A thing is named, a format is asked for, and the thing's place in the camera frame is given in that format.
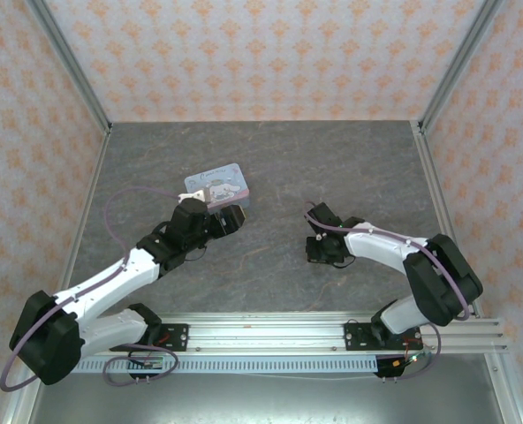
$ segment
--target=floral wallpaper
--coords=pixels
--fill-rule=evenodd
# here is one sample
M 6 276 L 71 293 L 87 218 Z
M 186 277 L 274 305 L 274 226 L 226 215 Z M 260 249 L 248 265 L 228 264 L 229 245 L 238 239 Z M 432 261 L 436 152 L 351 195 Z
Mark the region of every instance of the floral wallpaper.
M 428 134 L 459 243 L 523 373 L 523 0 L 504 3 Z
M 26 298 L 57 288 L 101 141 L 26 2 L 0 2 L 0 373 Z
M 49 0 L 112 122 L 419 119 L 482 0 Z

